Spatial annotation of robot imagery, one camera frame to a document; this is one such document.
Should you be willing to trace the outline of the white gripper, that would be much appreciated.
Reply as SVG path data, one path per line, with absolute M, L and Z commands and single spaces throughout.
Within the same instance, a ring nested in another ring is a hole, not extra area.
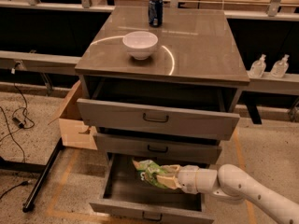
M 182 189 L 185 193 L 212 193 L 219 187 L 218 173 L 215 170 L 203 169 L 198 166 L 187 165 L 180 168 L 180 165 L 163 165 L 162 168 L 169 174 L 175 176 L 157 175 L 156 179 L 160 184 L 170 189 Z

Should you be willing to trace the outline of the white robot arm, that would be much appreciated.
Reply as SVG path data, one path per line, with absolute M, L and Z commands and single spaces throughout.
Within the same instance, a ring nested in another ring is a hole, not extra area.
M 277 224 L 299 224 L 299 204 L 265 187 L 242 169 L 225 164 L 219 170 L 194 165 L 165 165 L 155 178 L 170 189 L 209 194 L 224 202 L 250 201 Z

